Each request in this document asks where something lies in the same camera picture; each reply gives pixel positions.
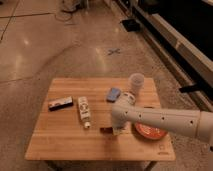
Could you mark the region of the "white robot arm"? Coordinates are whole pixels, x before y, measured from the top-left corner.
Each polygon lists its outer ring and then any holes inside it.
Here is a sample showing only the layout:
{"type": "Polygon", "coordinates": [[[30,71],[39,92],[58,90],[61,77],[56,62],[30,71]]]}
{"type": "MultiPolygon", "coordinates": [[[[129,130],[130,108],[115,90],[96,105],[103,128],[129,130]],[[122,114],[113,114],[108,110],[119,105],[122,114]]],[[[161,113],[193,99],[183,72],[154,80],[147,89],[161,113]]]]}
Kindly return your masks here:
{"type": "Polygon", "coordinates": [[[111,122],[115,130],[123,129],[127,122],[141,123],[213,146],[213,112],[144,108],[135,106],[134,102],[131,93],[123,93],[112,105],[111,122]]]}

